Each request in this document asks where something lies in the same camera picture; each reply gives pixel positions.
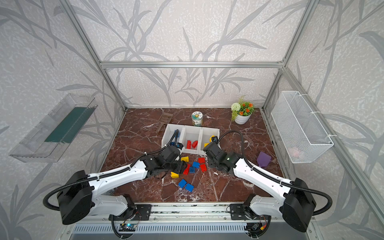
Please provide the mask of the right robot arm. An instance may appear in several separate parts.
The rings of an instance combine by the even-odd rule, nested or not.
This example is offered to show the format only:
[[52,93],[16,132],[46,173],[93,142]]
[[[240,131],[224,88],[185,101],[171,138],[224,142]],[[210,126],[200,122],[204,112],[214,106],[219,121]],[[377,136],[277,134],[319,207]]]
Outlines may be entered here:
[[328,211],[332,198],[321,191],[310,189],[296,178],[294,181],[262,169],[251,163],[245,153],[226,152],[219,146],[221,137],[212,136],[203,149],[211,168],[246,180],[269,194],[269,197],[250,195],[243,204],[249,219],[267,215],[281,217],[293,229],[306,232],[313,216]]

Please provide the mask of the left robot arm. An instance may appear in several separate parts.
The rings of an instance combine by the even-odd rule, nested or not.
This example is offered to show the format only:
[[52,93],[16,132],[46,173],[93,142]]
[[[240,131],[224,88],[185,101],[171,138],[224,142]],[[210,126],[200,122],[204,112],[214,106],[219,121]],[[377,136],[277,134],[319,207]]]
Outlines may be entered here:
[[168,173],[180,174],[186,167],[181,161],[184,146],[177,143],[179,130],[161,149],[145,153],[133,163],[105,172],[87,175],[78,171],[67,183],[43,199],[43,205],[59,211],[63,225],[79,222],[87,216],[113,215],[128,217],[133,214],[134,203],[128,197],[107,196],[105,193],[125,184]]

